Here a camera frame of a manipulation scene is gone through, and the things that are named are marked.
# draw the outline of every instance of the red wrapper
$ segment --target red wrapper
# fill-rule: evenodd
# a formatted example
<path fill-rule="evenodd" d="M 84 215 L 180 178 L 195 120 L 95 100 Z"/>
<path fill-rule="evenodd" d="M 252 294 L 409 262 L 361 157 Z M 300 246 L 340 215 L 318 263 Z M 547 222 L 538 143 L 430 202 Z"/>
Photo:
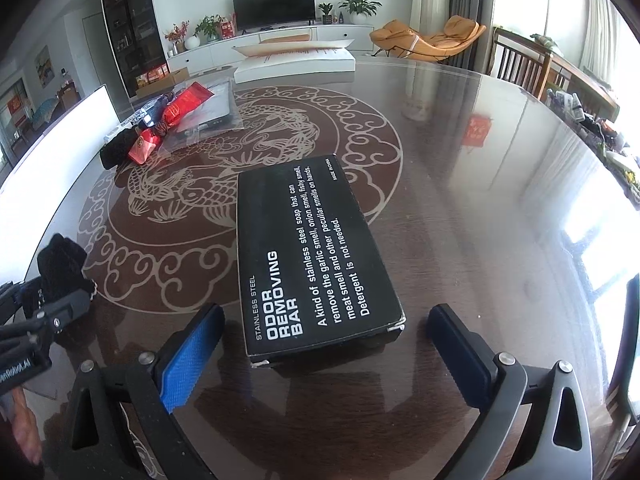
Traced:
<path fill-rule="evenodd" d="M 142 130 L 138 140 L 129 150 L 129 158 L 137 164 L 144 164 L 161 143 L 162 137 L 154 134 L 151 128 Z"/>
<path fill-rule="evenodd" d="M 164 135 L 169 128 L 178 124 L 181 118 L 193 112 L 212 95 L 213 93 L 200 83 L 193 83 L 164 109 L 162 120 L 154 126 L 156 134 Z"/>

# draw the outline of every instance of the wooden railing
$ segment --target wooden railing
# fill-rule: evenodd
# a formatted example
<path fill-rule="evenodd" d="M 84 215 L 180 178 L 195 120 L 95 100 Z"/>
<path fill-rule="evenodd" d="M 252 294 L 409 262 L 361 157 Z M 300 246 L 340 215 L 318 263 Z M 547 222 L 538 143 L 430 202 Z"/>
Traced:
<path fill-rule="evenodd" d="M 549 84 L 576 93 L 584 110 L 615 121 L 620 107 L 592 78 L 548 48 L 500 27 L 494 29 L 494 45 L 487 75 L 494 71 L 496 52 L 502 47 L 497 78 L 523 87 L 536 99 L 545 99 Z"/>

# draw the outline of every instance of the blue gripper pad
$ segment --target blue gripper pad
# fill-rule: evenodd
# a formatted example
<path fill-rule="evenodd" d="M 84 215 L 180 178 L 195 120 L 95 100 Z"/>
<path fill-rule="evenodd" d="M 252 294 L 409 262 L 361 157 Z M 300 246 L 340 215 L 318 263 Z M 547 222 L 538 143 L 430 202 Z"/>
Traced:
<path fill-rule="evenodd" d="M 167 412 L 187 402 L 224 327 L 222 307 L 202 307 L 187 327 L 174 333 L 158 352 L 156 385 Z"/>
<path fill-rule="evenodd" d="M 466 404 L 481 412 L 487 410 L 498 375 L 489 345 L 480 335 L 470 332 L 447 304 L 431 309 L 426 334 L 447 365 Z"/>

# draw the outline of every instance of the human hand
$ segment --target human hand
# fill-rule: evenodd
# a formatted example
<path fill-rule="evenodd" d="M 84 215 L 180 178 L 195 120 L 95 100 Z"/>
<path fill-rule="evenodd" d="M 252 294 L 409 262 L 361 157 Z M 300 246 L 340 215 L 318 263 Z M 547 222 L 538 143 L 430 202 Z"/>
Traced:
<path fill-rule="evenodd" d="M 38 465 L 42 460 L 42 443 L 38 434 L 38 425 L 33 412 L 27 407 L 27 399 L 22 388 L 12 390 L 14 398 L 15 417 L 12 422 L 15 441 L 20 446 L 22 453 L 33 465 Z"/>

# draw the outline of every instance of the orange lounge chair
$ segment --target orange lounge chair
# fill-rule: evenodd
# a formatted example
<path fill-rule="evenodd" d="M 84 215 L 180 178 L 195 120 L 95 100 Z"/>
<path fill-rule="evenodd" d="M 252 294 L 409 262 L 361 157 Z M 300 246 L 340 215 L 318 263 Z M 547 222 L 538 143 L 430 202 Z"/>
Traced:
<path fill-rule="evenodd" d="M 383 28 L 374 30 L 370 37 L 380 49 L 376 54 L 386 50 L 387 56 L 420 61 L 443 61 L 470 47 L 485 30 L 484 25 L 473 20 L 452 16 L 442 32 L 430 36 L 423 36 L 408 25 L 393 20 Z"/>

